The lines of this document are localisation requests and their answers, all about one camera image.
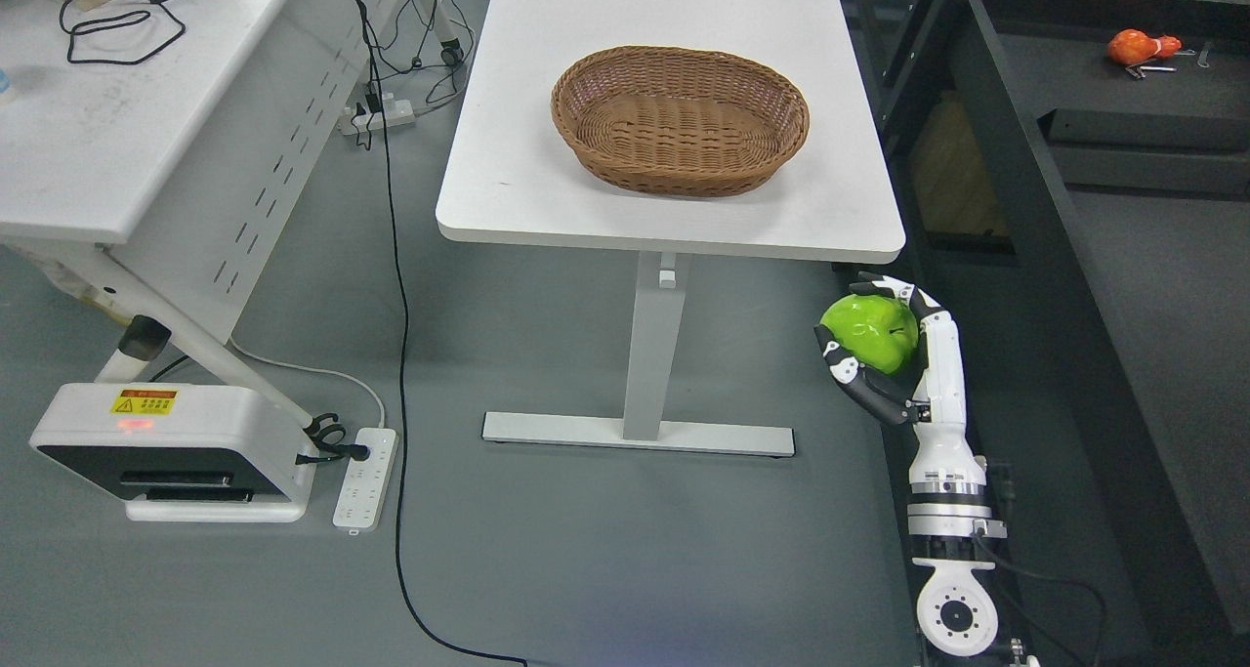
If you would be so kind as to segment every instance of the table foot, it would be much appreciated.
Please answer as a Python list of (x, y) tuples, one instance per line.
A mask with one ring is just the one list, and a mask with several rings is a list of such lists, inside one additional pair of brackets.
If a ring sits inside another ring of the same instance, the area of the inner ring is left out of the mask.
[(584, 415), (486, 413), (481, 436), (486, 441), (528, 441), (536, 445), (678, 450), (720, 455), (794, 457), (790, 427), (722, 426), (722, 423), (660, 422), (659, 440), (634, 441), (621, 436), (621, 418)]

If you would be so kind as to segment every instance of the power strip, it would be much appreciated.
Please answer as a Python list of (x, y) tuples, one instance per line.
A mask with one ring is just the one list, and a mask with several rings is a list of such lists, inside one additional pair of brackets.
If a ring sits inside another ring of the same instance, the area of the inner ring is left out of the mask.
[(348, 535), (366, 533), (378, 527), (386, 483), (395, 462), (395, 431), (389, 427), (361, 427), (356, 445), (369, 448), (369, 458), (348, 461), (339, 505), (334, 508), (334, 526)]

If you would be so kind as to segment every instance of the green apple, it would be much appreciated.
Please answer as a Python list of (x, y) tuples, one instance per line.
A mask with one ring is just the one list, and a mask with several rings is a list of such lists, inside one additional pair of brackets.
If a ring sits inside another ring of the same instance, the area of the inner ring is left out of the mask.
[(885, 373), (901, 370), (920, 338), (916, 316), (892, 297), (850, 294), (834, 302), (820, 324), (856, 360)]

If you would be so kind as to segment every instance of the red light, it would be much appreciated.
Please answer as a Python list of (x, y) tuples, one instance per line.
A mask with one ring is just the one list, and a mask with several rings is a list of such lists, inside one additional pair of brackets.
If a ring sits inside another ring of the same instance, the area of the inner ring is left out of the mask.
[(156, 421), (152, 418), (121, 418), (118, 421), (118, 427), (122, 431), (146, 431), (148, 427), (155, 426)]

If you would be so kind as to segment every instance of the table leg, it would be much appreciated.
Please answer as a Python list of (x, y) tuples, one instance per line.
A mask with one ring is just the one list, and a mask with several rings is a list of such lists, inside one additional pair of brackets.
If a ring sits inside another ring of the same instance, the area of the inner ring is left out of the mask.
[(669, 393), (689, 276), (689, 254), (639, 252), (629, 375), (625, 377), (625, 440), (660, 440), (660, 418)]
[(684, 254), (642, 252), (639, 256), (624, 417), (488, 412), (482, 438), (791, 457), (794, 431), (790, 427), (661, 420), (689, 275), (690, 257)]
[(205, 329), (201, 329), (195, 320), (185, 316), (182, 311), (165, 301), (160, 294), (154, 292), (130, 271), (114, 262), (104, 250), (89, 244), (58, 244), (58, 241), (45, 240), (14, 240), (14, 247), (34, 252), (35, 256), (46, 259), (49, 262), (61, 264), (80, 280), (105, 290), (116, 307), (129, 311), (126, 315), (136, 316), (141, 312), (144, 316), (159, 320), (161, 325), (170, 329), (170, 342), (174, 342), (174, 347), (179, 347), (185, 355), (191, 356), (191, 360), (196, 360), (222, 382), (259, 391), (279, 408), (292, 415), (300, 427), (306, 427), (312, 421), (306, 410), (300, 408), (295, 401), (278, 391), (274, 383), (269, 383), (255, 370), (248, 367), (232, 351), (226, 350), (224, 343), (218, 342)]

